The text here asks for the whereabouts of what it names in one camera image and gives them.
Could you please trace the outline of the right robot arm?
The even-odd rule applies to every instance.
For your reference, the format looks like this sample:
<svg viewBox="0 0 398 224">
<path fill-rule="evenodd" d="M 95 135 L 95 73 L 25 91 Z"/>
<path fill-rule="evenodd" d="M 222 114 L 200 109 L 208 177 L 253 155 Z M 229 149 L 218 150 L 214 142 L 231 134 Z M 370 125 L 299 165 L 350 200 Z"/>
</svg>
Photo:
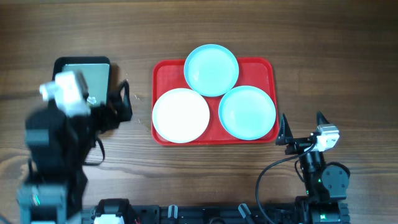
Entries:
<svg viewBox="0 0 398 224">
<path fill-rule="evenodd" d="M 350 171 L 339 162 L 327 163 L 323 153 L 332 149 L 340 131 L 321 112 L 317 113 L 317 128 L 306 138 L 294 138 L 287 118 L 282 117 L 276 140 L 285 145 L 286 155 L 298 155 L 301 180 L 306 196 L 297 197 L 292 215 L 281 215 L 286 223 L 349 223 L 349 209 L 343 200 L 349 186 Z"/>
</svg>

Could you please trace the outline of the white round plate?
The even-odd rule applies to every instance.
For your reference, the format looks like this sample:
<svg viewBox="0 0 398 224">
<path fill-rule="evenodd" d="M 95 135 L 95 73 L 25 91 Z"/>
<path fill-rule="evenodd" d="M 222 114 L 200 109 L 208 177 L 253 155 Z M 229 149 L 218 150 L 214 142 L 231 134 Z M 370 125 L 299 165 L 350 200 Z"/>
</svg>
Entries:
<svg viewBox="0 0 398 224">
<path fill-rule="evenodd" d="M 196 140 L 210 122 L 208 103 L 199 93 L 188 88 L 165 92 L 155 102 L 152 124 L 165 140 L 183 144 Z"/>
</svg>

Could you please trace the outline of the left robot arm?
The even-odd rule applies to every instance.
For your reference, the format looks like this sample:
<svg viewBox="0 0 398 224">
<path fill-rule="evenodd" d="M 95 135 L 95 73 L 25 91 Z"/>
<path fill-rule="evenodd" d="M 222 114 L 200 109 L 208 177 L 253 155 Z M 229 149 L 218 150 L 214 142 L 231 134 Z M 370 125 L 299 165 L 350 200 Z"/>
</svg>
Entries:
<svg viewBox="0 0 398 224">
<path fill-rule="evenodd" d="M 29 174 L 17 190 L 21 223 L 66 223 L 81 212 L 87 155 L 92 148 L 103 147 L 99 134 L 132 118 L 127 81 L 108 96 L 111 104 L 92 108 L 89 115 L 67 116 L 49 106 L 26 119 L 31 158 Z"/>
</svg>

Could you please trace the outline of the teal plate top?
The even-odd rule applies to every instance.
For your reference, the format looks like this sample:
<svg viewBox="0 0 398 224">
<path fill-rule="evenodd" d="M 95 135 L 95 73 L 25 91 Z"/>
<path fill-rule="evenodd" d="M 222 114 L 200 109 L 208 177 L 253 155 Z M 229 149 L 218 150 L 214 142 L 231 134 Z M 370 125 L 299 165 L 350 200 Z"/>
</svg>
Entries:
<svg viewBox="0 0 398 224">
<path fill-rule="evenodd" d="M 235 86 L 239 78 L 239 64 L 226 47 L 205 44 L 189 53 L 183 74 L 192 90 L 206 97 L 216 97 Z"/>
</svg>

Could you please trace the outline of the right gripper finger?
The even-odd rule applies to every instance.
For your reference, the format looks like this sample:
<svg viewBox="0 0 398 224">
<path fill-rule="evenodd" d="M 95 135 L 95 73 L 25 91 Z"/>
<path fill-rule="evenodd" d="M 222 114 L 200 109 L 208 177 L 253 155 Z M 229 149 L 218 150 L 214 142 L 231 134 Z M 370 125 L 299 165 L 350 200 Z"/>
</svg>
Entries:
<svg viewBox="0 0 398 224">
<path fill-rule="evenodd" d="M 329 124 L 330 122 L 324 117 L 321 111 L 317 112 L 317 125 Z"/>
<path fill-rule="evenodd" d="M 282 118 L 280 120 L 280 128 L 277 135 L 277 139 L 275 141 L 276 145 L 287 145 L 293 143 L 293 135 L 290 130 L 290 126 L 288 124 L 287 118 L 285 114 L 282 114 Z"/>
</svg>

